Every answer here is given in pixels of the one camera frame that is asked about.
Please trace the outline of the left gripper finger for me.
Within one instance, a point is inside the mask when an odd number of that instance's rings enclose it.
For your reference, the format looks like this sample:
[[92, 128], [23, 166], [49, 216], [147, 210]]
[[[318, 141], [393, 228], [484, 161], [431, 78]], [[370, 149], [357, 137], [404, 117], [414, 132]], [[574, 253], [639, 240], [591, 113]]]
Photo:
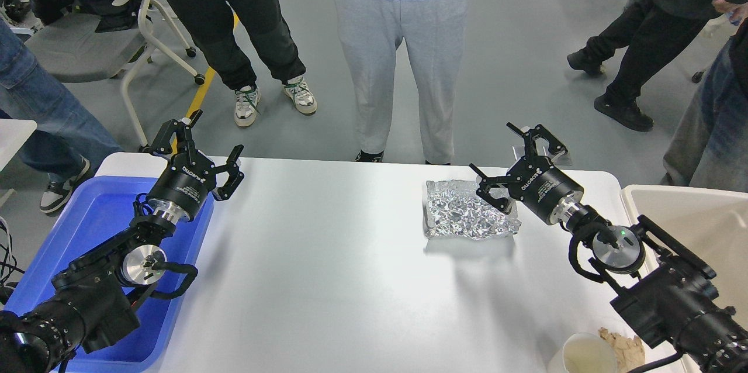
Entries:
[[189, 117], [163, 123], [155, 139], [142, 146], [141, 152], [166, 159], [168, 168], [202, 167], [204, 156], [199, 153], [192, 138], [192, 128], [202, 114], [203, 111], [196, 110]]
[[245, 178], [245, 174], [240, 170], [240, 155], [244, 148], [245, 146], [233, 147], [223, 165], [210, 167], [211, 175], [217, 176], [219, 173], [228, 173], [228, 179], [224, 185], [212, 190], [215, 200], [219, 202], [228, 200]]

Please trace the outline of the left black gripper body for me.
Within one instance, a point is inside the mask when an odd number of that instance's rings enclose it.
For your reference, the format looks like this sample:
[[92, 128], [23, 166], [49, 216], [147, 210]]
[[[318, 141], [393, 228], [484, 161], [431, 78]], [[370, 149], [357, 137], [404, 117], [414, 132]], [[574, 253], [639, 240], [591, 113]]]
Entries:
[[209, 192], [216, 188], [216, 163], [198, 153], [190, 163], [185, 156], [175, 156], [148, 192], [146, 202], [153, 210], [171, 211], [190, 222], [198, 215]]

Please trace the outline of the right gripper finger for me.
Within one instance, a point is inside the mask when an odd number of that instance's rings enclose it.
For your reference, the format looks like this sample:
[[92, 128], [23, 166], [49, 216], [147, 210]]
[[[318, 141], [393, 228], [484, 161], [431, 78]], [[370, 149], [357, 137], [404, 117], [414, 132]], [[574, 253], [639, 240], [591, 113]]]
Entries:
[[547, 156], [547, 150], [568, 150], [568, 148], [543, 125], [519, 128], [513, 125], [513, 123], [508, 122], [507, 127], [510, 128], [513, 133], [520, 136], [524, 142], [523, 146], [512, 147], [512, 152], [517, 162], [523, 160], [532, 166], [553, 166], [555, 164], [553, 164]]
[[517, 183], [517, 179], [509, 175], [490, 177], [474, 164], [470, 164], [469, 167], [478, 176], [478, 179], [476, 180], [476, 183], [478, 184], [476, 195], [501, 213], [512, 213], [512, 210], [515, 207], [515, 199], [512, 195], [509, 195], [508, 197], [496, 197], [492, 195], [491, 192], [492, 190], [498, 189], [508, 190], [508, 185]]

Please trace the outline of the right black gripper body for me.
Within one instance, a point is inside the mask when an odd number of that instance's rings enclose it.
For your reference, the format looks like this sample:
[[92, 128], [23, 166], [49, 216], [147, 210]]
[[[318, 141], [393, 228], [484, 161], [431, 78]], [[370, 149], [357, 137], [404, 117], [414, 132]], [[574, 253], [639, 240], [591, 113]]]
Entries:
[[549, 158], [521, 158], [507, 171], [510, 197], [524, 203], [548, 226], [561, 222], [562, 200], [579, 202], [583, 187], [556, 168]]

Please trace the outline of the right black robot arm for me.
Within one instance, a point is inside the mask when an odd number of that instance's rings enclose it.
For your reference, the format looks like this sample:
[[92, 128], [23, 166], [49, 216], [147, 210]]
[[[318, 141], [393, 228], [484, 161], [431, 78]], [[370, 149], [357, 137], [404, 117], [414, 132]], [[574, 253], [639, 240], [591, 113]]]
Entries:
[[503, 176], [473, 167], [476, 194], [505, 214], [521, 202], [548, 226], [569, 232], [574, 271], [617, 293], [610, 305], [647, 346], [669, 342], [675, 349], [636, 371], [689, 356], [702, 372], [745, 372], [746, 330], [734, 320], [734, 307], [714, 303], [719, 293], [713, 268], [647, 216], [615, 226], [584, 205], [583, 187], [555, 163], [567, 147], [544, 126], [508, 127], [524, 139], [525, 153]]

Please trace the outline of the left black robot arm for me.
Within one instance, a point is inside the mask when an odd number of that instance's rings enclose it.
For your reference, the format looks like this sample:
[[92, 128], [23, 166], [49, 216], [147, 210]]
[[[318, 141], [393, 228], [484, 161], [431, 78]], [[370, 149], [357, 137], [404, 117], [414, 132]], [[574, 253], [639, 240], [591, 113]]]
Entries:
[[213, 195], [232, 197], [245, 174], [243, 146], [217, 165], [197, 149], [195, 110], [161, 125], [145, 152], [168, 159], [147, 194], [133, 202], [129, 225], [86, 251], [51, 279], [54, 294], [24, 315], [2, 311], [2, 366], [16, 372], [65, 371], [77, 349], [91, 353], [116, 344], [141, 325], [136, 313], [148, 298], [184, 295], [198, 269], [169, 261], [161, 248], [179, 222], [191, 222]]

